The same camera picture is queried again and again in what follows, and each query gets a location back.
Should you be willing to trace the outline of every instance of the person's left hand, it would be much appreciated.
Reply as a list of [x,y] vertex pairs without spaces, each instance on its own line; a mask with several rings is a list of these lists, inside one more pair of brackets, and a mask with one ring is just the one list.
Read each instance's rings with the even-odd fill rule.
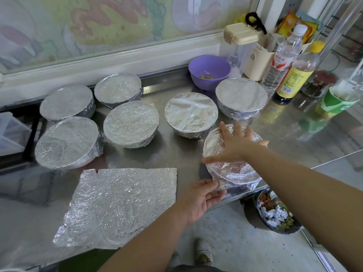
[[185,216],[187,225],[196,222],[209,207],[223,199],[227,190],[212,192],[218,184],[218,181],[212,179],[202,179],[192,183],[184,195],[176,201],[174,207]]

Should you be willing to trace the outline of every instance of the patterned shoe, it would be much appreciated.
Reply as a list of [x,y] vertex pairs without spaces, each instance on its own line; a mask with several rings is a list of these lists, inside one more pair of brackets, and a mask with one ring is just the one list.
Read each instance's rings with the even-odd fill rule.
[[178,252],[174,252],[170,258],[168,268],[166,271],[171,271],[178,265],[181,265]]
[[197,239],[195,242],[195,264],[212,266],[213,256],[209,244],[204,239]]

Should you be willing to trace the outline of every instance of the clear plastic box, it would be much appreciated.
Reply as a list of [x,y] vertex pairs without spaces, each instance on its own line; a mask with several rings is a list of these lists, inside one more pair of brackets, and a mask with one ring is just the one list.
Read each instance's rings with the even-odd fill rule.
[[0,156],[24,151],[32,130],[13,117],[11,112],[0,114]]

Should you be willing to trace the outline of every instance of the white bottle cap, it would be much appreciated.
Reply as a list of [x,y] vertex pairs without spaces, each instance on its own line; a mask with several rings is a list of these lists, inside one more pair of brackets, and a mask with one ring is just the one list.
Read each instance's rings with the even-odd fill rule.
[[293,34],[296,35],[296,36],[303,36],[306,31],[307,31],[307,26],[305,26],[305,25],[297,25],[294,28]]

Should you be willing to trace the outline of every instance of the forearm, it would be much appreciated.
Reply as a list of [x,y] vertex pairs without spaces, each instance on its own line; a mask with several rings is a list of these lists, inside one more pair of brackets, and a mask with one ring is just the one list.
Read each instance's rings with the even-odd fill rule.
[[161,272],[173,254],[187,220],[173,205],[116,252],[98,272]]
[[363,192],[257,144],[246,161],[340,262],[363,270],[363,219],[356,213]]

